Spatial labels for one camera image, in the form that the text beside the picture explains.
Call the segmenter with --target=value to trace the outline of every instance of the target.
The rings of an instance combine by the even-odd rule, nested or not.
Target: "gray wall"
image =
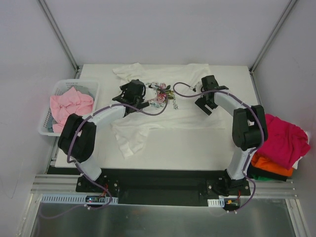
[[[40,114],[74,71],[36,0],[2,0],[0,22],[0,236],[11,237],[52,141],[37,132]]]
[[[47,0],[77,63],[248,65],[289,0]]]
[[[295,186],[316,233],[316,1],[300,0],[255,72],[268,113],[312,134],[312,150],[294,172]]]

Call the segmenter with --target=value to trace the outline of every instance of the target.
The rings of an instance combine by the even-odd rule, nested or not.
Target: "plastic basket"
[[[92,111],[95,111],[95,107],[97,105],[97,100],[99,96],[99,90],[100,90],[100,84],[97,80],[89,80],[89,79],[60,80],[55,84],[52,95],[62,95],[74,85],[84,86],[88,88],[89,93],[91,93],[94,97]],[[60,133],[50,132],[47,129],[49,125],[49,121],[51,121],[51,119],[52,119],[52,114],[51,114],[49,101],[48,101],[48,108],[40,120],[38,130],[39,130],[39,133],[42,135],[59,137]]]

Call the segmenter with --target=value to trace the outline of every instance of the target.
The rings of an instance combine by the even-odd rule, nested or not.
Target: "white table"
[[[112,64],[85,64],[80,79],[100,81],[97,109],[109,104],[120,92],[120,79],[112,72]],[[173,65],[143,65],[145,69],[158,69]],[[219,85],[249,105],[256,105],[253,84],[246,66],[210,66]],[[223,170],[228,167],[233,155],[233,118],[222,112],[226,129],[154,129],[145,148],[124,159],[110,126],[97,133],[94,157],[101,168],[174,169],[174,170]],[[66,162],[66,155],[58,152],[55,167],[74,167]]]

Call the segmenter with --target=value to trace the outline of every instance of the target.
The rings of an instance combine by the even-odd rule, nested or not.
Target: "pink cloth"
[[[62,132],[69,115],[82,116],[92,112],[93,98],[72,87],[63,95],[52,95],[49,104],[51,114],[57,122],[53,124],[53,131]]]
[[[298,126],[266,114],[268,139],[258,153],[290,169],[310,150],[306,133]]]

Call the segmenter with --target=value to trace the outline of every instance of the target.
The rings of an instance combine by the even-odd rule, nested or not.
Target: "metal pole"
[[[261,62],[263,56],[265,55],[265,53],[267,52],[267,50],[269,49],[269,46],[271,45],[272,41],[275,39],[277,33],[279,32],[279,30],[281,29],[282,25],[284,24],[284,22],[286,21],[287,17],[289,16],[289,14],[291,13],[293,7],[295,6],[295,4],[298,2],[298,0],[290,0],[287,4],[287,6],[285,7],[284,11],[282,12],[282,15],[280,16],[280,18],[278,19],[276,25],[274,26],[272,32],[270,33],[268,39],[266,40],[266,42],[264,43],[262,49],[260,50],[253,66],[250,68],[250,73],[252,74],[258,67],[259,63]]]
[[[43,10],[45,16],[47,17],[55,35],[57,36],[59,42],[61,43],[61,46],[62,46],[70,64],[73,66],[74,70],[77,72],[78,68],[79,68],[78,64],[76,63],[73,54],[71,53],[63,35],[61,34],[61,31],[60,31],[53,15],[51,14],[51,11],[49,10],[49,7],[48,7],[46,1],[45,0],[38,0],[38,2],[39,2],[41,9]]]

